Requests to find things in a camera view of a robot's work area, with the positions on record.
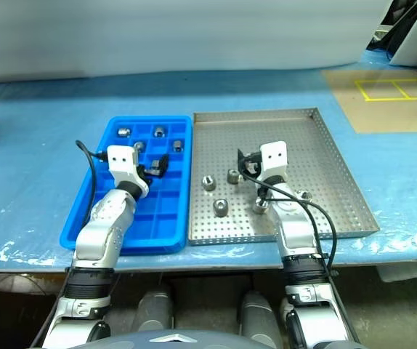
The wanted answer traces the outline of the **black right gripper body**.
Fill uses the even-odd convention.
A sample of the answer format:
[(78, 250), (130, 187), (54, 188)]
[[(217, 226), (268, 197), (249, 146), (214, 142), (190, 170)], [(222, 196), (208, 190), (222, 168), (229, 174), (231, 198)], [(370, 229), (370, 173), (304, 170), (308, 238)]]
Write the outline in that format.
[(262, 172), (262, 153), (260, 151), (246, 155), (251, 162), (251, 177), (258, 178)]

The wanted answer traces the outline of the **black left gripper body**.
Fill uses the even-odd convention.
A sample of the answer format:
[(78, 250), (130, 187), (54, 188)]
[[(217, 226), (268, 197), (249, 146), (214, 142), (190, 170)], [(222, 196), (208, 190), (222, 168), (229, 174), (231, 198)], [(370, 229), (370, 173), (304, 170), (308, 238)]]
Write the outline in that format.
[(137, 174), (146, 183), (147, 186), (150, 186), (153, 182), (155, 170), (146, 169), (143, 165), (140, 164), (137, 166)]

